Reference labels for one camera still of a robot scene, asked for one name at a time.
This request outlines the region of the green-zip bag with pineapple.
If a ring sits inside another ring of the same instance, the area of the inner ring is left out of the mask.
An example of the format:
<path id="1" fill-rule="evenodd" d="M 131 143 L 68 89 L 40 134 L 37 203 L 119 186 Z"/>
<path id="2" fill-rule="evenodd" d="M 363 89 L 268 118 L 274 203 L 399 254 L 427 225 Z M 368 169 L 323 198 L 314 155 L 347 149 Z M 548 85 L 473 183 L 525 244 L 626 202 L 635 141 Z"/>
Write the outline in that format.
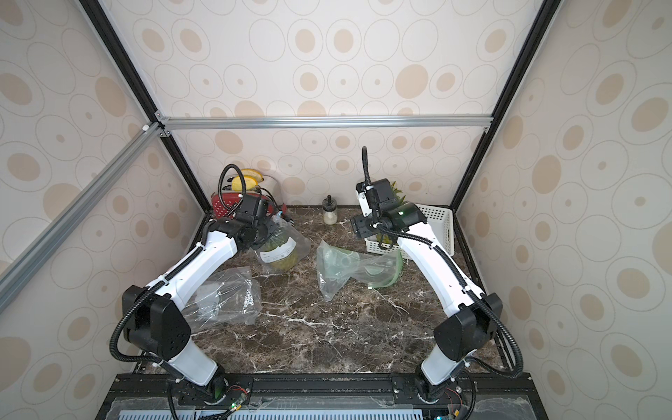
<path id="1" fill-rule="evenodd" d="M 317 248 L 318 286 L 325 302 L 330 302 L 350 279 L 369 289 L 390 287 L 399 280 L 403 267 L 400 251 L 369 255 L 344 250 L 324 241 Z"/>

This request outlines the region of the blue-zip bag with pineapple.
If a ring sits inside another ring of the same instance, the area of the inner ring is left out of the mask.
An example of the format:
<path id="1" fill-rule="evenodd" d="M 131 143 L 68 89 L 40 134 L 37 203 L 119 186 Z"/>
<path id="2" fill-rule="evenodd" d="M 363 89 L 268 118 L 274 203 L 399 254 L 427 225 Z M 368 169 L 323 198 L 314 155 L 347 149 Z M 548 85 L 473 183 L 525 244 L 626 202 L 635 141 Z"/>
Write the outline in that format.
<path id="1" fill-rule="evenodd" d="M 269 220 L 269 237 L 255 251 L 264 274 L 281 274 L 292 270 L 310 254 L 312 242 L 280 215 Z"/>

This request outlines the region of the clear zip-top bag blue slider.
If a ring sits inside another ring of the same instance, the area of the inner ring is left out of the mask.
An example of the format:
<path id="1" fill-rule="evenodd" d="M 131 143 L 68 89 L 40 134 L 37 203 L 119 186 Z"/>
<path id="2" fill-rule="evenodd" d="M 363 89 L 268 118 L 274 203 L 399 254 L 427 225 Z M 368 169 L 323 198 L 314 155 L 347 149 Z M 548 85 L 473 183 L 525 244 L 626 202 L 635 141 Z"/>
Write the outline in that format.
<path id="1" fill-rule="evenodd" d="M 261 312 L 261 287 L 250 267 L 211 275 L 181 311 L 193 334 L 224 324 L 254 325 Z"/>

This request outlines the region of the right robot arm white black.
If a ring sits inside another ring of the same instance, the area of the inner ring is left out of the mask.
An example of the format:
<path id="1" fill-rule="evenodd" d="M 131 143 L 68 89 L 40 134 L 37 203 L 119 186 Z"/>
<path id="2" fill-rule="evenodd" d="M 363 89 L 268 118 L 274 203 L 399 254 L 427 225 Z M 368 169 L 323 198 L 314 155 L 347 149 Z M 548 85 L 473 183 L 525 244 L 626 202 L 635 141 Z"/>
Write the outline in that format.
<path id="1" fill-rule="evenodd" d="M 455 264 L 434 234 L 419 207 L 402 203 L 388 180 L 364 180 L 355 187 L 362 214 L 352 221 L 360 239 L 387 236 L 418 266 L 446 314 L 434 329 L 435 346 L 420 365 L 429 386 L 457 377 L 466 358 L 495 335 L 498 325 L 488 313 L 499 316 L 502 301 L 487 295 Z"/>

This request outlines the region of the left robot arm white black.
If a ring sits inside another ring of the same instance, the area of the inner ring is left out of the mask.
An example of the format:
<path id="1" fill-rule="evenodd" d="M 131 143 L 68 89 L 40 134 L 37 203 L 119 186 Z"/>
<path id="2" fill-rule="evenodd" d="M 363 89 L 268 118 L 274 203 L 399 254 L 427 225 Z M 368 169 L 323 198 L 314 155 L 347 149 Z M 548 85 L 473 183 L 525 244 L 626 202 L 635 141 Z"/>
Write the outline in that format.
<path id="1" fill-rule="evenodd" d="M 194 343 L 182 310 L 222 264 L 268 239 L 269 201 L 251 194 L 240 198 L 229 216 L 206 222 L 195 247 L 169 271 L 122 294 L 124 314 L 108 346 L 114 359 L 157 363 L 210 394 L 223 391 L 223 368 Z"/>

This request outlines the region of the small bottle black cap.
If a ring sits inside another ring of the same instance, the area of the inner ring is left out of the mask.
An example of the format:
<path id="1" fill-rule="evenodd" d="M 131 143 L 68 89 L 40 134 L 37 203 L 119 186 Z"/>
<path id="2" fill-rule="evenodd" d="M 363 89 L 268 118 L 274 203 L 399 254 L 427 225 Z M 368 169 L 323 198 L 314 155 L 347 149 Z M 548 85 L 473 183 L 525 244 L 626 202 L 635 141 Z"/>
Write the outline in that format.
<path id="1" fill-rule="evenodd" d="M 337 201 L 331 194 L 328 194 L 322 201 L 323 222 L 327 226 L 332 226 L 338 222 Z"/>

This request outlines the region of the white perforated plastic basket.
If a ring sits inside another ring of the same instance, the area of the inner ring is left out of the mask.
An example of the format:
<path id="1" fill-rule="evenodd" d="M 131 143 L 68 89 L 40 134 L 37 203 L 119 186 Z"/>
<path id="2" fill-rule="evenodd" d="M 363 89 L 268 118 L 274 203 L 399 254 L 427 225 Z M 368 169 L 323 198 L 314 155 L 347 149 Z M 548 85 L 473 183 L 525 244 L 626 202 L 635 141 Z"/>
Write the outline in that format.
<path id="1" fill-rule="evenodd" d="M 439 243 L 444 250 L 451 257 L 454 256 L 454 235 L 453 235 L 453 212 L 448 208 L 439 208 L 438 206 L 427 206 L 418 204 L 418 208 L 425 215 L 427 223 L 431 226 L 432 232 L 439 239 Z M 383 243 L 383 246 L 378 245 L 376 236 L 370 236 L 365 239 L 367 253 L 384 255 L 395 250 L 400 250 L 402 257 L 405 260 L 410 260 L 411 257 L 397 245 Z"/>

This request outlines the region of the front yellow toast slice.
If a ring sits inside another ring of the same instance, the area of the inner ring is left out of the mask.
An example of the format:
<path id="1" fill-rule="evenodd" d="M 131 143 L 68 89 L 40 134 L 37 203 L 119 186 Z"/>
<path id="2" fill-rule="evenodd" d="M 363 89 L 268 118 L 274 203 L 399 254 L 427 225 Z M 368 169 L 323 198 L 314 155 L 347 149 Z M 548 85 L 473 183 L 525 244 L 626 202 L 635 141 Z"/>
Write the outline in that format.
<path id="1" fill-rule="evenodd" d="M 231 180 L 231 189 L 235 192 L 242 192 L 243 190 L 255 190 L 258 186 L 258 181 L 249 176 L 234 177 Z"/>

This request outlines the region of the yellow toast slice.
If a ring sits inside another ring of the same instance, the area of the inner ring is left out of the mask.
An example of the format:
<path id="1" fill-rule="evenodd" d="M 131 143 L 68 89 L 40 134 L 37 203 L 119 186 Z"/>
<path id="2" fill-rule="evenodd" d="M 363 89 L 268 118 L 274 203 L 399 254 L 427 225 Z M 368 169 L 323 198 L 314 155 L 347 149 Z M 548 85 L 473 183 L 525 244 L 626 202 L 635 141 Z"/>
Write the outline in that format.
<path id="1" fill-rule="evenodd" d="M 259 185 L 264 181 L 264 175 L 262 175 L 262 173 L 259 173 L 259 171 L 257 170 L 245 168 L 242 169 L 241 173 L 245 178 L 246 186 L 248 188 L 252 188 L 256 185 Z"/>
<path id="2" fill-rule="evenodd" d="M 231 180 L 231 189 L 235 192 L 242 192 L 243 190 L 255 190 L 258 186 L 258 181 L 249 176 L 234 177 Z"/>

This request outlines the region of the rear yellow toast slice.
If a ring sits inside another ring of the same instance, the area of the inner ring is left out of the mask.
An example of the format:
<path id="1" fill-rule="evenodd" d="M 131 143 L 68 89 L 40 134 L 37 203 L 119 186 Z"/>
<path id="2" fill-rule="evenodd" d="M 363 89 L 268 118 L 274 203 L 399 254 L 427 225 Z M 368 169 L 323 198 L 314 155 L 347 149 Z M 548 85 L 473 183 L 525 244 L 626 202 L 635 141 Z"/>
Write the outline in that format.
<path id="1" fill-rule="evenodd" d="M 259 171 L 257 170 L 245 168 L 242 169 L 241 173 L 245 178 L 246 186 L 248 188 L 252 188 L 256 185 L 259 185 L 264 181 L 264 175 L 262 175 L 262 173 L 259 173 Z"/>

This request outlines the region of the red toaster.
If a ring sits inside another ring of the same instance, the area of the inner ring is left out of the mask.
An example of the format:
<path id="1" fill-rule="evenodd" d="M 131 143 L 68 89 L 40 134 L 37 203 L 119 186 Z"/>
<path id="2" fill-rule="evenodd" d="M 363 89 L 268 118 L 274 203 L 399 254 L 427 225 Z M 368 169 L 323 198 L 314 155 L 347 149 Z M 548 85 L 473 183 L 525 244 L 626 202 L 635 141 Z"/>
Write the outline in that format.
<path id="1" fill-rule="evenodd" d="M 267 212 L 268 215 L 274 215 L 278 211 L 278 209 L 276 208 L 276 201 L 274 201 L 271 195 L 268 195 L 265 192 L 262 192 L 260 194 L 260 192 L 255 191 L 249 192 L 248 195 L 252 195 L 255 197 L 262 197 L 264 200 L 268 201 L 269 202 Z M 215 210 L 215 216 L 217 218 L 228 216 L 234 204 L 240 201 L 238 192 L 223 191 L 222 198 L 223 201 L 220 200 L 219 194 L 213 194 L 211 197 L 212 206 L 213 209 Z"/>

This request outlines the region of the horizontal aluminium frame bar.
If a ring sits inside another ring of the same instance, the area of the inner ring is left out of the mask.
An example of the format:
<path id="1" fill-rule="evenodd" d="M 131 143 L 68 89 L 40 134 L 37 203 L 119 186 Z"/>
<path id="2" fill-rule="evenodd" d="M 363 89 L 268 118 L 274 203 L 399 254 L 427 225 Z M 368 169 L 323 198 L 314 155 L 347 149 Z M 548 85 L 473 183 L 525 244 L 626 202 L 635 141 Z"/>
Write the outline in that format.
<path id="1" fill-rule="evenodd" d="M 422 127 L 488 127 L 491 115 L 339 115 L 338 117 L 164 117 L 176 130 L 377 129 Z"/>

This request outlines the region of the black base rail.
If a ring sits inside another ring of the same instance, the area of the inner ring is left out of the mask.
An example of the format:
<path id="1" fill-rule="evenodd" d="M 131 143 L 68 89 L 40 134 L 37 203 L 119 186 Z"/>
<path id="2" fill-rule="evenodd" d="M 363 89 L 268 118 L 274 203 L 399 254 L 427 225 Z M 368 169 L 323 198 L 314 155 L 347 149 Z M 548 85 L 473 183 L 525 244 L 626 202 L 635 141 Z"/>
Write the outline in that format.
<path id="1" fill-rule="evenodd" d="M 165 374 L 122 374 L 99 419 L 545 419 L 531 376 L 468 374 L 423 400 L 413 374 L 228 374 L 206 402 Z"/>

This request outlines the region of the right black frame post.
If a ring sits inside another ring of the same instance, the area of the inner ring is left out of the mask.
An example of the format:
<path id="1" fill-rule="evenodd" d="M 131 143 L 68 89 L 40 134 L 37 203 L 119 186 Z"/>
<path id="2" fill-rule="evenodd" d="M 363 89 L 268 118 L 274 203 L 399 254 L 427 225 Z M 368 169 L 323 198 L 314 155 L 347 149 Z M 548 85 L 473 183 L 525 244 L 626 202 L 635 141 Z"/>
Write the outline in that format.
<path id="1" fill-rule="evenodd" d="M 530 65 L 537 54 L 544 36 L 546 35 L 551 23 L 556 16 L 558 9 L 562 2 L 560 0 L 545 0 L 542 1 L 537 16 L 530 26 L 530 31 L 528 32 L 527 37 L 523 42 L 521 51 L 516 57 L 514 66 L 507 77 L 506 83 L 502 89 L 502 93 L 499 96 L 497 103 L 492 112 L 492 122 L 490 126 L 484 131 L 484 134 L 479 139 L 477 143 L 474 155 L 469 161 L 469 165 L 465 171 L 464 176 L 460 180 L 460 184 L 453 196 L 453 200 L 449 208 L 454 212 L 457 212 L 460 209 L 460 205 L 467 195 L 467 191 L 472 185 L 476 173 L 481 166 L 488 149 L 493 142 L 495 135 L 497 134 L 498 129 L 502 126 L 502 123 L 507 115 L 512 102 L 516 96 L 516 92 L 523 83 L 523 79 L 528 72 Z"/>

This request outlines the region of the black frame post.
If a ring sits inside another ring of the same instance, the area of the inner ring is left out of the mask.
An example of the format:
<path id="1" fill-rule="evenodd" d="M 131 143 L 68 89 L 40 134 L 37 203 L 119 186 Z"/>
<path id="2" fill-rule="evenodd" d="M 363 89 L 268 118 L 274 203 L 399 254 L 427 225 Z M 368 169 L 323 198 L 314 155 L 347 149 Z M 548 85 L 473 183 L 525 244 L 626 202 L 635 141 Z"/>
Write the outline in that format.
<path id="1" fill-rule="evenodd" d="M 523 42 L 521 51 L 516 57 L 514 66 L 507 77 L 506 83 L 502 89 L 502 93 L 499 96 L 497 103 L 492 112 L 492 122 L 490 126 L 484 131 L 484 134 L 479 139 L 477 143 L 474 155 L 469 161 L 469 165 L 465 171 L 464 176 L 460 180 L 460 184 L 453 196 L 453 200 L 449 208 L 454 212 L 457 212 L 460 209 L 460 205 L 467 195 L 467 191 L 472 185 L 476 173 L 481 166 L 488 149 L 493 142 L 495 135 L 497 134 L 498 129 L 502 126 L 502 123 L 507 115 L 512 102 L 516 96 L 516 92 L 523 83 L 523 79 L 528 72 L 530 65 L 537 54 L 544 36 L 546 35 L 551 23 L 556 16 L 558 9 L 562 2 L 560 0 L 545 0 L 542 1 L 537 16 L 530 26 L 530 31 L 528 32 L 527 37 Z"/>
<path id="2" fill-rule="evenodd" d="M 143 112 L 145 112 L 149 122 L 157 122 L 159 123 L 159 127 L 164 129 L 164 125 L 157 117 L 159 108 L 153 100 L 149 90 L 145 86 L 145 83 L 138 73 L 136 66 L 133 64 L 131 57 L 124 48 L 122 41 L 118 37 L 117 32 L 112 26 L 107 13 L 101 6 L 100 2 L 80 0 L 77 1 L 77 4 L 82 7 L 82 10 L 94 27 L 97 35 L 100 37 L 101 42 L 103 42 L 107 52 L 115 62 L 115 65 L 122 75 L 122 78 L 124 78 L 127 85 L 129 86 L 131 94 L 137 100 Z M 189 166 L 187 163 L 187 160 L 185 159 L 185 156 L 180 150 L 177 142 L 173 138 L 173 135 L 166 133 L 162 135 L 161 138 L 164 148 L 168 152 L 171 161 L 173 161 L 173 164 L 175 164 L 179 170 L 183 180 L 185 180 L 185 183 L 187 183 L 188 188 L 194 196 L 194 199 L 196 199 L 201 209 L 208 213 L 212 209 L 210 199 L 208 199 L 206 194 L 203 192 L 198 180 L 196 180 L 191 166 Z"/>

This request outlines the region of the left black frame post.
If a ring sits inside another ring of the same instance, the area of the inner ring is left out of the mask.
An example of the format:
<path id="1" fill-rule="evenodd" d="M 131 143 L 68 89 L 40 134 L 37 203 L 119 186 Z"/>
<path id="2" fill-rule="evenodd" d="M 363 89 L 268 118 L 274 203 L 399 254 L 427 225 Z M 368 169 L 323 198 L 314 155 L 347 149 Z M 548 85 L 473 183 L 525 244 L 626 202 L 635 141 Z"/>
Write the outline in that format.
<path id="1" fill-rule="evenodd" d="M 80 0 L 77 1 L 77 4 L 82 7 L 82 10 L 94 27 L 97 35 L 100 37 L 101 42 L 103 42 L 107 52 L 115 62 L 115 65 L 122 75 L 122 78 L 124 78 L 127 85 L 129 86 L 131 94 L 137 100 L 143 112 L 145 112 L 149 122 L 157 122 L 159 123 L 159 127 L 164 129 L 164 125 L 157 117 L 159 108 L 153 100 L 149 90 L 145 86 L 145 83 L 138 73 L 136 66 L 133 64 L 131 57 L 124 48 L 122 41 L 118 37 L 117 32 L 112 26 L 107 13 L 101 6 L 100 2 Z M 206 194 L 203 192 L 198 180 L 196 180 L 191 166 L 189 166 L 187 163 L 187 160 L 185 159 L 185 156 L 180 150 L 177 142 L 173 138 L 173 135 L 166 133 L 162 135 L 161 138 L 164 148 L 168 152 L 171 161 L 173 161 L 173 164 L 175 164 L 179 170 L 183 180 L 185 180 L 185 183 L 187 183 L 188 188 L 194 196 L 194 199 L 196 199 L 201 209 L 208 213 L 212 209 L 210 199 L 208 199 Z"/>

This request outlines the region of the left diagonal aluminium frame bar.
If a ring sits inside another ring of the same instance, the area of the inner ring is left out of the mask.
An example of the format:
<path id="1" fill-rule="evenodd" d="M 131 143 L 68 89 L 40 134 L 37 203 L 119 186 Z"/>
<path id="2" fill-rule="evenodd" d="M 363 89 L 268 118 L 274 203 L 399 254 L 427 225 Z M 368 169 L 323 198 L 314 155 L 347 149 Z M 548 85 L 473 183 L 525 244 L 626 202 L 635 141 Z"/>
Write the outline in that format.
<path id="1" fill-rule="evenodd" d="M 103 167 L 54 222 L 15 260 L 1 276 L 1 309 L 5 310 L 62 243 L 73 233 L 131 164 L 159 136 L 161 125 L 153 122 Z"/>

